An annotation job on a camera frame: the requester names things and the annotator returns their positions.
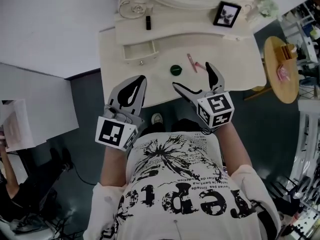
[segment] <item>green lid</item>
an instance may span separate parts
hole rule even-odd
[[[174,76],[179,76],[181,74],[182,68],[179,65],[173,65],[170,68],[170,72]]]

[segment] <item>black pants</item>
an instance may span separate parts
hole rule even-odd
[[[197,122],[191,121],[189,119],[181,119],[180,121],[174,123],[171,127],[171,132],[200,132],[201,127]],[[143,130],[141,136],[152,134],[152,133],[165,133],[165,126],[161,122],[150,125]]]
[[[29,208],[30,212],[39,212],[43,200],[63,171],[64,167],[60,161],[50,160],[40,165],[20,184],[20,189],[12,200],[24,208]]]

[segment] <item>shirt sleeve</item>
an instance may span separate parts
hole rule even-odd
[[[91,214],[88,228],[83,233],[84,240],[99,240],[102,234],[113,238],[114,218],[124,190],[125,187],[102,186],[100,183],[93,188]]]
[[[241,165],[231,179],[239,186],[246,198],[255,206],[262,240],[276,239],[281,222],[277,208],[256,171],[249,165]]]

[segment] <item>white wall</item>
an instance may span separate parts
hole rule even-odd
[[[36,145],[79,127],[70,81],[0,64],[0,100],[25,100]]]
[[[67,78],[100,68],[116,0],[0,0],[0,62]]]

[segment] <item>white marker cube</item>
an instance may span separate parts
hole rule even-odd
[[[126,151],[137,134],[138,128],[134,124],[99,116],[95,142]]]
[[[209,128],[229,123],[235,111],[230,94],[228,92],[200,98],[197,114]]]

